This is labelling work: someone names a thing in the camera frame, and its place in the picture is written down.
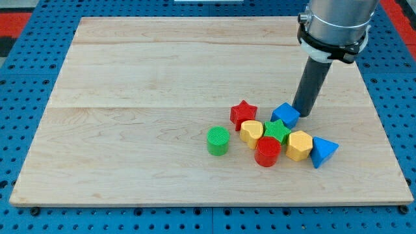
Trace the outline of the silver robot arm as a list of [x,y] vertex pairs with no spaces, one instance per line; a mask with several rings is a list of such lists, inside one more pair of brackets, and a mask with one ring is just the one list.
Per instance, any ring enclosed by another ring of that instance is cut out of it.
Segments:
[[310,0],[298,15],[297,38],[311,59],[351,64],[369,40],[379,0]]

